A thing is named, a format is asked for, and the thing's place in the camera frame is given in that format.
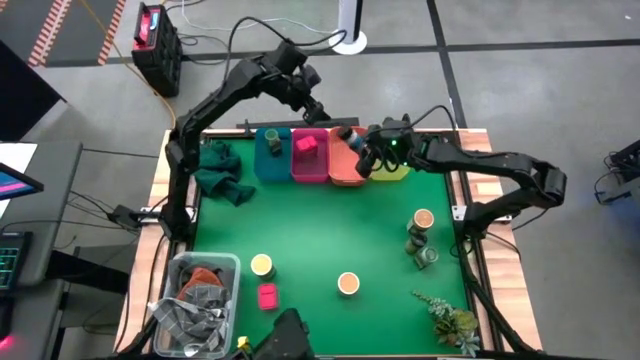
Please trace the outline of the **green table mat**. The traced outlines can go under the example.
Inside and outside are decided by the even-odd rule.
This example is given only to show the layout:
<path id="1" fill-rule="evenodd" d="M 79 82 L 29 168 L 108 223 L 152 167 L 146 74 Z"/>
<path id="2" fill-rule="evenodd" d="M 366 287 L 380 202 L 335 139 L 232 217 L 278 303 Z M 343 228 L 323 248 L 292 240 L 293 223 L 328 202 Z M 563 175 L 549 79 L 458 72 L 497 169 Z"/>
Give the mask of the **green table mat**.
<path id="1" fill-rule="evenodd" d="M 234 333 L 251 342 L 273 327 L 276 311 L 258 307 L 260 279 L 250 268 L 260 253 L 276 268 L 279 308 L 295 308 L 307 323 L 313 350 L 320 355 L 447 354 L 439 344 L 427 305 L 412 295 L 467 304 L 454 241 L 445 178 L 413 172 L 398 182 L 360 187 L 331 183 L 264 183 L 254 174 L 254 144 L 231 143 L 242 161 L 245 185 L 256 192 L 236 207 L 223 198 L 203 197 L 194 248 L 231 253 L 241 263 Z M 421 208 L 434 215 L 425 246 L 439 259 L 419 270 L 405 251 L 407 223 Z M 343 297 L 337 279 L 353 272 L 359 291 Z"/>

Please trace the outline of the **clear plastic tub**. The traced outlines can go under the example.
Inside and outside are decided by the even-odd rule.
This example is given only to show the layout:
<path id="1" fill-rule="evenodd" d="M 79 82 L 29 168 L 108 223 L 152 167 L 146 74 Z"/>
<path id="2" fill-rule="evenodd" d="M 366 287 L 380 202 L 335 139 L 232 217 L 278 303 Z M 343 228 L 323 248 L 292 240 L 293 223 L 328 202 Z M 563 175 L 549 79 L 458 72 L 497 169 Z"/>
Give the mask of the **clear plastic tub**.
<path id="1" fill-rule="evenodd" d="M 225 287 L 233 293 L 235 299 L 235 322 L 240 285 L 240 260 L 237 256 L 230 253 L 183 252 L 176 255 L 168 262 L 165 289 L 160 299 L 169 296 L 177 297 L 180 289 L 186 283 L 195 267 L 203 267 L 215 272 L 223 283 L 221 287 Z M 230 348 L 234 322 L 230 336 Z"/>

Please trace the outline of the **artificial succulent plant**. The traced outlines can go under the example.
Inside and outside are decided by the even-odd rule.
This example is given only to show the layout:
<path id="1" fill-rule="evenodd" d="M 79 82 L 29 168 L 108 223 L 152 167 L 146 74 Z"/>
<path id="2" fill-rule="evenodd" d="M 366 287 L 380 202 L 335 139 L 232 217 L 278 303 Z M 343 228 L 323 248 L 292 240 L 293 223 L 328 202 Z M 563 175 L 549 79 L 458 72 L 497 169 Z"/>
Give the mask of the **artificial succulent plant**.
<path id="1" fill-rule="evenodd" d="M 434 322 L 434 334 L 439 344 L 458 348 L 463 355 L 475 358 L 480 351 L 477 335 L 479 321 L 472 311 L 452 306 L 442 298 L 413 291 L 412 295 L 427 305 Z"/>

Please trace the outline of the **tan-lid seasoning jar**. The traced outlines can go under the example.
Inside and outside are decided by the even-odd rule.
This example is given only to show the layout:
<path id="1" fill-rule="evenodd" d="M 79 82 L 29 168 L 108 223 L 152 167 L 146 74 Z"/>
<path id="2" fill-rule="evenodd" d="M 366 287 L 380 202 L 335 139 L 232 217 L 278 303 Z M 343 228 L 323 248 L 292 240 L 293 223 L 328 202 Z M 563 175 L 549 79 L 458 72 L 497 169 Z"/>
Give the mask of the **tan-lid seasoning jar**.
<path id="1" fill-rule="evenodd" d="M 428 209 L 421 208 L 413 213 L 406 229 L 410 234 L 424 234 L 433 226 L 434 221 L 433 213 Z"/>
<path id="2" fill-rule="evenodd" d="M 353 296 L 359 291 L 360 279 L 353 272 L 343 272 L 337 279 L 337 288 L 341 296 Z"/>
<path id="3" fill-rule="evenodd" d="M 264 281 L 272 279 L 276 274 L 273 260 L 264 253 L 257 254 L 252 258 L 250 268 L 257 277 Z"/>

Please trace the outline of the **white pole stand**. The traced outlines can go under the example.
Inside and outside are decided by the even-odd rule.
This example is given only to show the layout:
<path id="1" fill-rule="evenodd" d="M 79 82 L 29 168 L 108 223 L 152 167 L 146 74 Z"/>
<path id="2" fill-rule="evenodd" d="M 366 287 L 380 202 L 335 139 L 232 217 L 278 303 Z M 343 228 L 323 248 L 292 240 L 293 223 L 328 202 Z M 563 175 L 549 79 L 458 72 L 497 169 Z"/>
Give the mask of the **white pole stand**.
<path id="1" fill-rule="evenodd" d="M 339 0 L 338 26 L 328 39 L 331 50 L 341 55 L 361 53 L 367 37 L 361 30 L 364 0 Z"/>

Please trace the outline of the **dark green cloth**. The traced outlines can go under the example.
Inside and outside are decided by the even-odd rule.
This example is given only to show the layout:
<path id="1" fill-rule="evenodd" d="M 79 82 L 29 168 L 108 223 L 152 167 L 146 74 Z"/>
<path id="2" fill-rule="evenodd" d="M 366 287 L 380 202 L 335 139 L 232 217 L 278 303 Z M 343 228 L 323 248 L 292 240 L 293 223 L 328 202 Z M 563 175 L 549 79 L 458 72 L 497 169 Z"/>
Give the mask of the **dark green cloth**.
<path id="1" fill-rule="evenodd" d="M 256 188 L 243 185 L 242 161 L 233 147 L 222 141 L 200 146 L 199 167 L 193 174 L 204 195 L 224 198 L 238 207 L 249 201 Z"/>

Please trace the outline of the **orange cloth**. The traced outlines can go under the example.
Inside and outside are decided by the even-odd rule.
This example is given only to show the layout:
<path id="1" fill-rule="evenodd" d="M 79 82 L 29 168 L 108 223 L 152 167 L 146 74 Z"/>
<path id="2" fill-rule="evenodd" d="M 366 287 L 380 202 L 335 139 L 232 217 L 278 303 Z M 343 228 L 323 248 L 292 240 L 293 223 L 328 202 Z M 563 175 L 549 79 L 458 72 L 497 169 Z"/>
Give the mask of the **orange cloth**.
<path id="1" fill-rule="evenodd" d="M 215 272 L 203 268 L 203 267 L 195 267 L 191 272 L 191 275 L 187 279 L 186 283 L 180 289 L 180 292 L 177 295 L 178 300 L 184 300 L 186 298 L 186 292 L 198 285 L 216 285 L 222 286 L 220 278 L 216 275 Z"/>

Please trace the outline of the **backlit keyboard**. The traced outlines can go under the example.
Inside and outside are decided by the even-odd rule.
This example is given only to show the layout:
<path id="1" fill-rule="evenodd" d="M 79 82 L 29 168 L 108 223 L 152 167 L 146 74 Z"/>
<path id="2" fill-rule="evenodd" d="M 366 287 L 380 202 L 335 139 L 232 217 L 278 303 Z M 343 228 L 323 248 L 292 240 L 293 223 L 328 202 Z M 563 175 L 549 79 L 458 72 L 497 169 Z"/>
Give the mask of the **backlit keyboard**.
<path id="1" fill-rule="evenodd" d="M 10 292 L 16 287 L 32 238 L 32 232 L 0 234 L 0 292 Z"/>

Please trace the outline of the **black panel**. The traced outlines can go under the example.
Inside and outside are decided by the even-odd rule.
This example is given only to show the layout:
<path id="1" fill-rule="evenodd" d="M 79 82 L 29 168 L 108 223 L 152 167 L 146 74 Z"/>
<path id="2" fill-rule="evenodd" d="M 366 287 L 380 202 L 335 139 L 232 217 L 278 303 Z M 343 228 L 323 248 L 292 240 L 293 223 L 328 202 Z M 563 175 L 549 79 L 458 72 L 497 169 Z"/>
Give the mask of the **black panel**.
<path id="1" fill-rule="evenodd" d="M 0 141 L 21 140 L 60 101 L 66 99 L 0 40 Z"/>

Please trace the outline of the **grey desk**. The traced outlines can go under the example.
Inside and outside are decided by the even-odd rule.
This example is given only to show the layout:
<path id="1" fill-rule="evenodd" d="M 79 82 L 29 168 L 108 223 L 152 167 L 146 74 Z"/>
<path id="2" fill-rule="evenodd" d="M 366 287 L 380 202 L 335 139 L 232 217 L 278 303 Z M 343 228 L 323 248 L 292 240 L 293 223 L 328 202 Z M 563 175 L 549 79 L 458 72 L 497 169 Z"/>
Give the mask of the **grey desk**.
<path id="1" fill-rule="evenodd" d="M 66 276 L 62 263 L 68 257 L 56 251 L 54 243 L 81 151 L 77 141 L 37 144 L 26 175 L 44 190 L 11 200 L 0 217 L 0 235 L 25 233 L 30 238 L 22 268 L 14 276 L 19 288 Z"/>

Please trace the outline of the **grey plaid cloth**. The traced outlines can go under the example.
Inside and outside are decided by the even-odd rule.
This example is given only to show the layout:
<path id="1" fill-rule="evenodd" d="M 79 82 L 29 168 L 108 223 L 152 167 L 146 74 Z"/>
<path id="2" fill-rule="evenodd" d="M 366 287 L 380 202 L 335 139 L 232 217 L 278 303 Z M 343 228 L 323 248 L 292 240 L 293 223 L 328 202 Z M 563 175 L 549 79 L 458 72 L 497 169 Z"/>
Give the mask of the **grey plaid cloth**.
<path id="1" fill-rule="evenodd" d="M 235 299 L 225 287 L 196 285 L 185 299 L 164 297 L 148 304 L 158 323 L 154 350 L 168 358 L 216 360 L 230 348 Z"/>

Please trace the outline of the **white paper sheet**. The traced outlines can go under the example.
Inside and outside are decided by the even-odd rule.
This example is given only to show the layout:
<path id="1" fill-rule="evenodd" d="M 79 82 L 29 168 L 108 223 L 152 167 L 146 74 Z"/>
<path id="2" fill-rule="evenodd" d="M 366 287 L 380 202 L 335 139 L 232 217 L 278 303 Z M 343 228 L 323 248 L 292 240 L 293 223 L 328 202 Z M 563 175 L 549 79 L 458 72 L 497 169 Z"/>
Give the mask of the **white paper sheet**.
<path id="1" fill-rule="evenodd" d="M 0 142 L 0 163 L 24 173 L 37 147 L 34 143 Z"/>

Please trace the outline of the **orange plastic bin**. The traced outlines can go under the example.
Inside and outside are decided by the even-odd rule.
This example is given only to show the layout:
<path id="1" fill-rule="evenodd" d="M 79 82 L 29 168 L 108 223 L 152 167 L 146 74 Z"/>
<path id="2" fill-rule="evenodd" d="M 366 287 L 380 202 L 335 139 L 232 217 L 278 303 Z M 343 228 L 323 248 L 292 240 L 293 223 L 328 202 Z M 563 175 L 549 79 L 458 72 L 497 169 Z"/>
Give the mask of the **orange plastic bin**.
<path id="1" fill-rule="evenodd" d="M 339 127 L 334 127 L 328 133 L 328 174 L 337 186 L 356 187 L 363 185 L 367 179 L 356 171 L 358 154 L 338 137 Z"/>

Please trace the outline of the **black bulky object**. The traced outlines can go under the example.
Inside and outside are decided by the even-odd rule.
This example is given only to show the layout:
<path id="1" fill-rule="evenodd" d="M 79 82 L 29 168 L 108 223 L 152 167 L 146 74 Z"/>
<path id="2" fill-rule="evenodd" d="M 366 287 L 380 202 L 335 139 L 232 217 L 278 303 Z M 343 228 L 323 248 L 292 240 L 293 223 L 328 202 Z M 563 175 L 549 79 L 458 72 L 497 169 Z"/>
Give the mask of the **black bulky object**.
<path id="1" fill-rule="evenodd" d="M 309 328 L 295 308 L 284 310 L 273 330 L 253 347 L 252 360 L 315 360 Z"/>

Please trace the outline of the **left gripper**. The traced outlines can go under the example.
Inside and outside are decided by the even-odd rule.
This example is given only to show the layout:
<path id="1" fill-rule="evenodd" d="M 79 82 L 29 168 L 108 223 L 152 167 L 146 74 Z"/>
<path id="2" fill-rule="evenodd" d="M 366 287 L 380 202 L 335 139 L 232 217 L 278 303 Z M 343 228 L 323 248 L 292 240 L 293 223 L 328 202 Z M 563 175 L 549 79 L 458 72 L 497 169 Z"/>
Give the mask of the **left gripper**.
<path id="1" fill-rule="evenodd" d="M 293 111 L 304 108 L 303 120 L 313 125 L 318 120 L 330 120 L 324 105 L 311 95 L 314 86 L 322 81 L 316 69 L 311 65 L 301 65 L 289 79 L 287 89 L 288 104 Z"/>

